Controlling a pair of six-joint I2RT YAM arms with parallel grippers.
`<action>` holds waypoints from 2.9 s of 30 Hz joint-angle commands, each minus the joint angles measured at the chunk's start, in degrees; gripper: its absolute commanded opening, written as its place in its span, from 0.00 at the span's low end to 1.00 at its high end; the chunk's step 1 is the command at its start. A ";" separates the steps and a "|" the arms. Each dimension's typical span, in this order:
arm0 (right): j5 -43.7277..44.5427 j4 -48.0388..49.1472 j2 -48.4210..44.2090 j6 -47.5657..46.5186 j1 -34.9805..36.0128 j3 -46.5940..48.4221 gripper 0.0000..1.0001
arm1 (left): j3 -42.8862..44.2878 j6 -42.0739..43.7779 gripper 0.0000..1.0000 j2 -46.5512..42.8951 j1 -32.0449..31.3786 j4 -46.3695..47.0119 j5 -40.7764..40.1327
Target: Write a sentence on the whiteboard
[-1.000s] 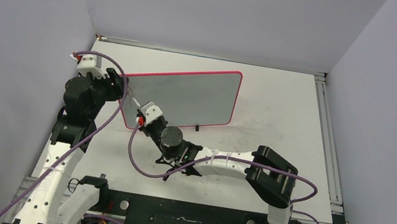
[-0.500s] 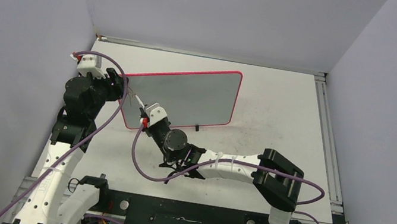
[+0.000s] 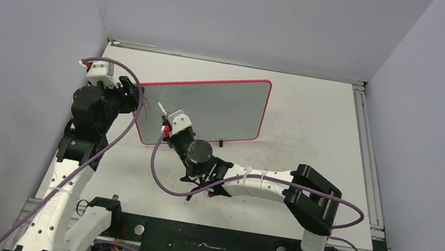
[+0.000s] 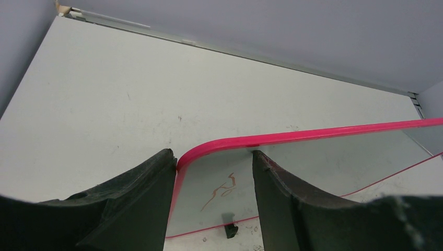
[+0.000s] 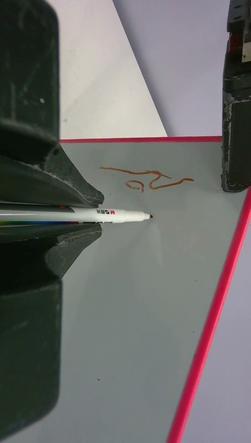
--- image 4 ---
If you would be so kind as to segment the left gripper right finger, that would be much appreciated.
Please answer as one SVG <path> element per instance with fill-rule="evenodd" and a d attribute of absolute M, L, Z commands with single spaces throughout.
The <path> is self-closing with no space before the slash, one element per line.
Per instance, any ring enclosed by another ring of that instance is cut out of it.
<path fill-rule="evenodd" d="M 253 152 L 265 250 L 442 250 L 442 197 L 335 196 Z"/>

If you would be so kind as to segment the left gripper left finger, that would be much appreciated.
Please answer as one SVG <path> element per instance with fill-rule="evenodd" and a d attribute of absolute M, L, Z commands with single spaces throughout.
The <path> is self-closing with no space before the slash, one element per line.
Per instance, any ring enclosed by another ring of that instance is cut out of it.
<path fill-rule="evenodd" d="M 1 197 L 1 250 L 163 250 L 176 166 L 163 149 L 65 200 Z"/>

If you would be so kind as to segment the pink framed whiteboard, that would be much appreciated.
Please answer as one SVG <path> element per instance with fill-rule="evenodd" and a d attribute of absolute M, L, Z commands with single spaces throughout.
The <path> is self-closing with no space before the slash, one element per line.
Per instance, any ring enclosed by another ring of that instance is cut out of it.
<path fill-rule="evenodd" d="M 178 161 L 167 238 L 258 217 L 252 174 L 259 150 L 291 174 L 348 196 L 442 154 L 442 119 L 224 138 Z"/>

